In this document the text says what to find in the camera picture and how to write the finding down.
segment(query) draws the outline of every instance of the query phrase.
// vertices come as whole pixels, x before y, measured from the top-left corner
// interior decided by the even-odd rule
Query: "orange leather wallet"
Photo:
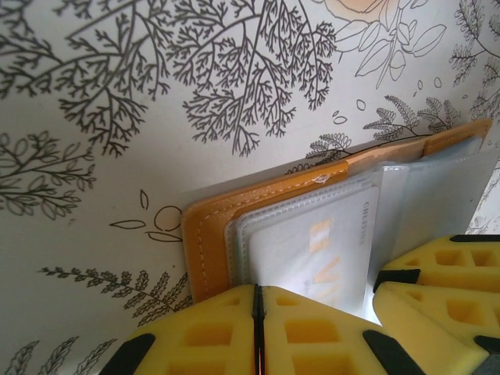
[[[472,136],[485,139],[491,120],[477,120],[413,141],[371,148],[322,166],[217,195],[189,207],[182,218],[187,271],[195,302],[230,288],[225,227],[244,213],[335,184],[380,161],[408,162]]]

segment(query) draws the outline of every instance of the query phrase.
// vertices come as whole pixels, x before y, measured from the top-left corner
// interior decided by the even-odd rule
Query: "leaf drawing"
[[[74,375],[89,375],[101,358],[101,355],[103,355],[115,341],[116,339],[112,339],[99,344],[82,362],[78,363],[77,371],[75,371]]]
[[[78,337],[71,337],[54,349],[45,364],[38,371],[38,375],[56,375],[59,373],[58,369],[64,363],[65,358],[69,355],[71,348],[77,339]],[[99,344],[97,348],[92,350],[83,361],[78,363],[73,375],[89,375],[101,356],[115,341],[116,339],[112,339]],[[5,375],[26,375],[27,366],[29,365],[32,352],[34,347],[39,342],[40,341],[33,341],[22,347],[11,359],[10,365],[5,371]]]
[[[139,229],[145,227],[146,223],[142,220],[123,220],[111,223],[110,226],[121,229]]]
[[[148,195],[141,189],[141,207],[145,210],[149,208],[149,198]]]
[[[395,107],[397,112],[378,108],[376,112],[379,119],[363,127],[363,129],[375,130],[373,138],[379,142],[373,147],[428,135],[428,133],[417,132],[420,120],[424,120],[427,129],[432,134],[436,134],[451,129],[461,119],[461,113],[452,106],[449,100],[441,102],[437,98],[427,98],[427,108],[415,112],[408,104],[394,95],[386,95],[385,99]],[[347,151],[350,145],[351,139],[344,133],[320,135],[320,139],[309,146],[312,151],[305,156],[307,159],[315,160],[314,164],[299,165],[289,170],[287,174],[353,155],[352,152]]]
[[[58,278],[72,277],[75,282],[86,280],[87,288],[104,285],[104,288],[101,290],[103,294],[116,291],[111,297],[127,297],[123,308],[135,309],[133,318],[140,318],[138,326],[149,323],[167,313],[180,311],[191,304],[190,295],[186,295],[184,300],[181,301],[182,303],[179,302],[176,304],[178,298],[183,293],[187,292],[188,275],[186,273],[173,287],[168,289],[170,275],[164,272],[153,288],[147,291],[149,275],[144,270],[137,276],[134,286],[130,285],[132,277],[131,273],[128,271],[123,271],[121,278],[112,272],[105,271],[99,273],[95,269],[81,271],[73,268],[70,271],[65,271],[61,267],[55,267],[53,269],[44,267],[39,272],[45,273],[47,276],[57,276]]]
[[[415,42],[412,54],[415,57],[425,56],[439,44],[445,34],[445,25],[436,25],[423,33]]]
[[[487,27],[484,19],[489,15]],[[466,44],[456,45],[449,62],[457,70],[454,85],[458,85],[470,75],[478,64],[483,67],[483,89],[479,92],[470,114],[473,119],[495,118],[500,116],[500,55],[483,43],[482,33],[488,32],[497,41],[500,35],[499,15],[493,9],[485,11],[485,5],[479,0],[460,0],[455,12],[457,25],[463,32]]]
[[[31,359],[33,349],[40,341],[32,341],[30,344],[23,346],[10,360],[9,367],[5,371],[5,375],[26,375],[26,368]]]
[[[140,203],[143,210],[149,208],[149,197],[144,190],[140,191]],[[166,205],[156,212],[152,219],[152,223],[158,230],[146,230],[144,234],[153,241],[158,242],[182,242],[180,235],[175,235],[174,232],[180,227],[180,215],[182,211],[175,205]],[[144,220],[121,220],[110,224],[111,227],[120,229],[141,229],[147,227],[148,224]]]
[[[486,234],[492,220],[493,218],[487,220],[486,217],[476,216],[467,228],[467,234]]]
[[[57,373],[58,368],[64,363],[64,359],[71,352],[71,347],[77,339],[78,336],[70,337],[55,348],[47,359],[47,362],[40,368],[38,375],[52,375]]]
[[[0,134],[0,210],[17,216],[39,211],[51,220],[71,214],[81,202],[77,192],[94,186],[93,160],[90,148],[64,148],[47,131],[17,141]]]
[[[490,198],[491,193],[494,189],[500,184],[500,165],[497,164],[495,169],[493,170],[493,174],[491,176],[490,181],[487,183],[486,188],[484,189],[483,196],[481,197],[479,204],[477,205],[477,209],[480,209],[483,204]]]
[[[438,24],[424,30],[422,34],[415,35],[417,20],[407,23],[412,9],[419,8],[427,3],[427,0],[401,0],[398,6],[390,1],[379,1],[371,4],[365,11],[354,10],[342,2],[326,2],[327,8],[336,15],[337,7],[346,7],[350,13],[357,13],[359,18],[348,23],[337,33],[337,50],[350,52],[357,49],[360,52],[367,51],[356,77],[363,77],[378,72],[376,88],[382,84],[387,73],[391,79],[397,81],[402,76],[406,62],[412,56],[420,58],[427,55],[438,46],[446,31],[446,26]],[[366,25],[366,16],[369,13],[378,13],[376,20],[370,19]]]

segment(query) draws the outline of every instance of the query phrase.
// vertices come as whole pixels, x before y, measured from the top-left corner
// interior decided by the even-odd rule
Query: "botanical line drawing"
[[[78,336],[70,337],[54,349],[47,361],[38,371],[39,375],[57,374],[64,360],[71,352],[73,344]],[[93,349],[80,363],[73,372],[73,375],[89,375],[94,366],[98,363],[101,356],[109,349],[116,339],[105,341]],[[23,346],[10,360],[9,367],[4,372],[5,375],[26,375],[30,365],[31,356],[40,341],[32,341]]]
[[[476,216],[467,228],[467,234],[486,234],[492,220],[493,218],[488,220],[484,216]]]
[[[356,100],[356,108],[360,111],[364,111],[366,109],[366,102],[362,99]]]
[[[403,15],[408,19],[413,9],[427,3],[425,0],[373,0],[369,5],[366,2],[347,5],[339,1],[324,2],[334,16],[350,21],[336,34],[337,50],[343,53],[355,49],[367,51],[355,75],[379,72],[376,88],[388,73],[393,81],[398,80],[406,60],[410,56],[427,55],[438,46],[446,31],[445,25],[438,24],[417,32],[417,20],[403,21]]]
[[[483,89],[470,109],[473,119],[500,116],[500,55],[490,50],[481,36],[486,29],[495,41],[500,38],[500,14],[494,11],[500,9],[500,3],[493,0],[491,7],[485,12],[480,0],[460,0],[455,12],[456,23],[467,44],[456,45],[449,60],[453,69],[458,70],[454,85],[465,81],[475,66],[481,65],[484,72]],[[487,25],[484,24],[485,14],[490,15]]]
[[[451,129],[459,122],[461,117],[461,113],[452,106],[449,100],[441,102],[436,98],[427,98],[427,108],[415,112],[400,98],[386,95],[385,99],[396,108],[397,112],[378,108],[377,115],[379,119],[363,127],[363,129],[376,130],[373,138],[378,142],[374,147],[428,135],[429,133],[417,132],[419,126],[421,126],[420,120],[425,120],[430,133],[436,134]],[[396,121],[398,114],[402,122]],[[348,151],[351,143],[351,138],[345,133],[323,134],[320,135],[318,141],[311,143],[311,151],[305,157],[318,160],[312,163],[311,166],[330,163],[352,155],[352,152]]]
[[[141,208],[144,211],[148,211],[149,197],[144,190],[141,190],[139,202],[141,204]],[[175,205],[163,206],[156,212],[154,218],[152,219],[152,224],[154,225],[155,229],[146,230],[144,234],[147,234],[148,237],[154,241],[182,242],[180,233],[177,233],[180,227],[181,213],[182,211]],[[134,219],[117,221],[115,223],[111,223],[110,226],[126,230],[135,230],[147,227],[148,224],[144,220]]]
[[[292,89],[310,110],[328,94],[334,29],[312,24],[302,0],[110,3],[60,1],[56,14],[85,20],[66,36],[72,55],[63,58],[28,25],[31,1],[2,2],[0,97],[61,95],[65,118],[103,155],[120,156],[144,122],[139,98],[155,101],[176,80],[193,89],[184,103],[193,138],[231,141],[233,154],[248,156],[259,144],[254,125],[285,134]]]
[[[192,303],[190,295],[180,299],[181,293],[187,289],[187,273],[173,287],[167,290],[170,275],[168,272],[164,272],[156,284],[147,291],[149,274],[145,270],[139,273],[134,283],[132,283],[132,273],[128,271],[123,271],[119,277],[112,272],[98,272],[96,269],[82,271],[78,268],[72,268],[65,271],[61,267],[44,267],[39,272],[45,273],[47,276],[57,276],[59,279],[73,278],[75,282],[86,281],[87,288],[104,285],[101,293],[114,292],[111,295],[112,298],[127,297],[123,308],[135,310],[132,317],[140,317],[138,326],[152,322],[167,313],[181,311]]]
[[[93,160],[90,148],[65,147],[48,131],[17,140],[0,134],[0,210],[39,211],[51,220],[71,214],[81,201],[77,191],[93,188]]]
[[[334,119],[334,124],[335,125],[342,125],[343,123],[345,123],[347,121],[347,117],[345,116],[339,116],[339,110],[336,110],[334,112],[332,116],[332,118]]]
[[[493,169],[493,174],[491,175],[490,181],[488,182],[486,188],[484,189],[483,196],[479,201],[479,205],[477,205],[477,209],[480,209],[483,206],[483,204],[488,200],[488,198],[490,198],[490,194],[499,184],[500,184],[500,165],[497,164],[497,166]]]
[[[285,134],[295,116],[292,88],[310,110],[323,104],[332,80],[334,29],[311,24],[302,0],[296,6],[233,0],[230,8],[199,3],[201,12],[191,1],[180,2],[179,20],[186,21],[168,55],[176,60],[174,76],[195,85],[193,99],[184,103],[187,119],[195,139],[232,141],[233,154],[247,156],[259,144],[259,134],[248,127],[262,121],[267,136]]]

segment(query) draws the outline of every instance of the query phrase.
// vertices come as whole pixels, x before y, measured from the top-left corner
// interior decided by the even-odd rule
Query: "wallet stitching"
[[[485,134],[486,131],[487,131],[487,128],[485,126],[482,126],[483,127],[483,130],[480,132],[481,134]],[[470,134],[476,134],[477,132],[474,131],[474,130],[471,130],[471,131],[468,131],[466,133],[461,133],[461,134],[457,134],[457,135],[454,135],[454,136],[451,136],[451,137],[446,137],[446,138],[443,138],[442,140],[440,141],[437,141],[435,143],[433,143],[432,145],[428,145],[427,147],[428,148],[433,148],[435,147],[436,145],[439,145],[441,143],[444,143],[446,141],[451,141],[455,138],[463,138],[464,136],[467,136],[467,135],[470,135]],[[403,152],[403,150],[398,150],[396,152],[396,155],[399,154],[400,152]],[[339,173],[342,173],[344,172],[344,170],[339,170],[337,172],[333,172],[331,174],[331,176],[335,176]],[[202,247],[202,224],[212,215],[216,215],[217,213],[221,213],[221,212],[224,212],[224,211],[227,211],[228,209],[232,209],[233,207],[238,207],[240,205],[244,205],[246,203],[249,203],[249,202],[252,202],[252,201],[257,201],[259,200],[260,198],[262,197],[266,197],[266,196],[269,196],[269,195],[274,195],[276,193],[281,193],[285,190],[289,190],[289,189],[292,189],[292,188],[300,188],[302,186],[306,186],[308,183],[314,181],[314,178],[312,178],[311,180],[307,180],[307,181],[304,181],[300,184],[296,184],[296,185],[290,185],[290,186],[287,186],[287,187],[284,187],[280,190],[276,190],[276,191],[271,191],[269,193],[265,193],[263,195],[259,195],[257,197],[254,197],[252,199],[247,199],[246,201],[243,201],[243,202],[239,202],[239,203],[234,203],[232,205],[229,205],[227,207],[223,207],[222,209],[217,209],[216,211],[213,211],[211,213],[209,213],[207,216],[205,216],[203,218],[203,220],[200,220],[200,223],[198,225],[198,247],[199,247],[199,254],[200,254],[200,260],[201,260],[201,263],[202,263],[202,275],[203,275],[203,284],[204,284],[204,288],[205,288],[205,294],[206,294],[206,297],[208,298],[209,297],[209,285],[208,285],[208,279],[207,279],[207,276],[206,276],[206,271],[205,271],[205,256],[203,255],[203,247]]]
[[[336,172],[333,172],[330,177],[332,176],[335,176],[339,173],[343,173],[344,170],[338,170]],[[275,190],[275,191],[270,191],[268,193],[265,193],[265,194],[262,194],[262,195],[259,195],[257,197],[254,197],[252,199],[247,199],[246,201],[243,201],[243,202],[239,202],[239,203],[234,203],[232,205],[229,205],[227,207],[223,207],[222,209],[217,209],[216,211],[213,211],[211,213],[209,213],[207,216],[205,216],[203,218],[203,220],[200,221],[200,224],[198,225],[198,247],[199,247],[199,254],[200,254],[200,260],[202,262],[202,275],[203,275],[203,284],[204,284],[204,287],[205,287],[205,293],[206,293],[206,296],[209,297],[209,285],[208,285],[208,280],[207,280],[207,276],[206,276],[206,271],[205,271],[205,256],[203,255],[203,247],[202,247],[202,224],[212,215],[216,215],[217,213],[220,213],[220,212],[223,212],[223,211],[227,211],[228,209],[232,209],[233,207],[238,207],[240,205],[244,205],[246,203],[249,203],[249,202],[252,202],[252,201],[257,201],[259,200],[260,198],[263,198],[263,197],[267,197],[269,195],[275,195],[276,193],[281,193],[285,190],[289,190],[289,189],[292,189],[292,188],[300,188],[300,187],[303,187],[303,186],[306,186],[307,184],[309,184],[310,182],[313,182],[314,181],[314,178],[310,179],[310,180],[307,180],[307,181],[304,181],[304,182],[301,182],[300,184],[295,184],[295,185],[290,185],[290,186],[287,186],[287,187],[283,187],[282,189],[280,190]]]

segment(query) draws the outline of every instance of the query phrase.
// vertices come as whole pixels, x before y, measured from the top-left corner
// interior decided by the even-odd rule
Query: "fern drawing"
[[[467,234],[486,234],[489,230],[490,222],[493,218],[487,220],[486,217],[476,216],[467,228]]]
[[[17,140],[0,134],[0,210],[51,220],[71,214],[81,201],[77,192],[93,188],[93,160],[90,148],[65,147],[47,131]]]
[[[449,60],[458,71],[454,85],[465,81],[476,66],[483,67],[483,89],[470,109],[474,119],[500,116],[500,55],[489,49],[482,38],[485,32],[495,41],[500,38],[499,9],[496,0],[491,2],[489,9],[485,9],[480,0],[460,0],[455,12],[466,44],[456,45]]]
[[[457,111],[449,100],[444,102],[437,98],[427,98],[425,109],[414,111],[408,104],[394,95],[386,95],[385,99],[390,102],[395,111],[391,109],[378,108],[378,120],[368,123],[363,127],[367,130],[376,130],[373,138],[377,144],[373,147],[386,145],[394,141],[422,137],[424,135],[436,134],[443,130],[451,129],[461,118],[461,113]],[[420,132],[423,120],[429,132]],[[315,160],[314,163],[306,163],[303,169],[311,166],[318,166],[330,163],[334,160],[342,159],[353,152],[348,150],[351,145],[351,138],[345,133],[323,134],[318,141],[314,141],[309,146],[311,151],[306,154],[307,159]]]
[[[150,288],[149,274],[142,270],[135,282],[132,282],[132,274],[123,271],[118,277],[116,274],[105,271],[98,272],[96,269],[82,271],[72,268],[65,271],[61,267],[50,269],[44,267],[39,272],[47,276],[57,276],[59,279],[71,277],[75,282],[86,281],[87,288],[103,285],[101,293],[111,294],[112,298],[127,298],[124,309],[134,309],[133,318],[140,318],[138,326],[152,322],[167,313],[175,313],[190,306],[192,299],[190,295],[180,298],[181,293],[185,292],[188,283],[188,274],[185,273],[178,282],[167,290],[170,281],[170,275],[164,272],[156,284]]]
[[[57,348],[54,349],[47,361],[41,366],[38,375],[53,375],[59,373],[59,368],[63,365],[66,357],[71,352],[71,349],[78,339],[76,337],[70,337],[61,343]],[[95,349],[93,349],[83,361],[78,363],[77,368],[73,372],[73,375],[89,375],[91,370],[98,363],[101,356],[109,349],[109,347],[116,341],[116,339],[105,341],[99,344]],[[35,373],[33,367],[29,367],[31,356],[36,346],[40,341],[32,341],[31,343],[23,346],[10,360],[9,367],[4,372],[5,375],[26,375],[29,369],[29,373]]]

